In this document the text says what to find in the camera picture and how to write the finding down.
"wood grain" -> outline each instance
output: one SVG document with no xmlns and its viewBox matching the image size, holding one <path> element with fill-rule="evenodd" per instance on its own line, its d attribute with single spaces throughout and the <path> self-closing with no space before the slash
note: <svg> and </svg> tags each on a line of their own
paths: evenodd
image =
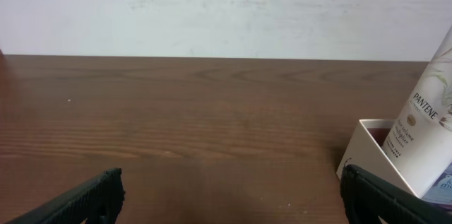
<svg viewBox="0 0 452 224">
<path fill-rule="evenodd" d="M 335 169 L 425 63 L 0 59 L 0 222 L 122 167 L 118 223 L 346 223 Z"/>
</svg>

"open box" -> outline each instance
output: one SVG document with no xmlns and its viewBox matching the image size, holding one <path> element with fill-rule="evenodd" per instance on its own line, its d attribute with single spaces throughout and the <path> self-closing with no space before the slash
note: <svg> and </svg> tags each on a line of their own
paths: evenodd
<svg viewBox="0 0 452 224">
<path fill-rule="evenodd" d="M 344 166 L 355 164 L 419 198 L 381 150 L 393 123 L 387 119 L 359 120 L 336 174 L 340 179 Z"/>
</svg>

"white wall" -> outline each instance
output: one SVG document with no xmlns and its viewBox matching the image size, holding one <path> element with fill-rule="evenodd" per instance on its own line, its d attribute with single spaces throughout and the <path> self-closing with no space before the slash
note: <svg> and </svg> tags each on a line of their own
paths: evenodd
<svg viewBox="0 0 452 224">
<path fill-rule="evenodd" d="M 5 54 L 430 60 L 452 0 L 0 0 Z"/>
</svg>

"brown wooden surface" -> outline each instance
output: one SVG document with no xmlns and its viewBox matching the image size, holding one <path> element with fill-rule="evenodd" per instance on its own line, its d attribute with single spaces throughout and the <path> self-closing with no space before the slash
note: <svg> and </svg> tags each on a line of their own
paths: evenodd
<svg viewBox="0 0 452 224">
<path fill-rule="evenodd" d="M 118 223 L 346 223 L 335 169 L 425 63 L 0 59 L 0 222 L 109 167 Z"/>
</svg>

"pantene bottle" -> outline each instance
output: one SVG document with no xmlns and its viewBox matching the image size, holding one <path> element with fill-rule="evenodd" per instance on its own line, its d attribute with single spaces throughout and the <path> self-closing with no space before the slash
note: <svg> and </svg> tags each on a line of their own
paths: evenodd
<svg viewBox="0 0 452 224">
<path fill-rule="evenodd" d="M 419 197 L 452 162 L 452 28 L 382 148 Z"/>
</svg>

